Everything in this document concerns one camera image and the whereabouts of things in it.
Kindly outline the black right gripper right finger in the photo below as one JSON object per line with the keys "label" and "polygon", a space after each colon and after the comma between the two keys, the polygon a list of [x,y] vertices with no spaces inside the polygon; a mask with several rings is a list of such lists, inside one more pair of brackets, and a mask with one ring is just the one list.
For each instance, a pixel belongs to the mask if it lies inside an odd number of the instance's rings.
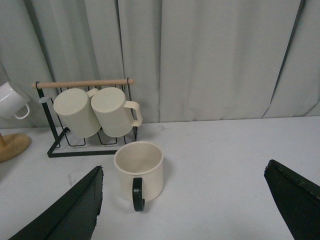
{"label": "black right gripper right finger", "polygon": [[320,186],[276,160],[264,170],[273,200],[295,240],[320,238]]}

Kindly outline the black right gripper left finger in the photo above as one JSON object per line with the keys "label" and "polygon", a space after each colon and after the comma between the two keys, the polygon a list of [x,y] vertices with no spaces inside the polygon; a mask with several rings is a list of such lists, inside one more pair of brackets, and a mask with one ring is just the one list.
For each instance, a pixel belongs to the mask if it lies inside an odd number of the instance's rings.
{"label": "black right gripper left finger", "polygon": [[101,166],[96,166],[12,240],[90,240],[103,201]]}

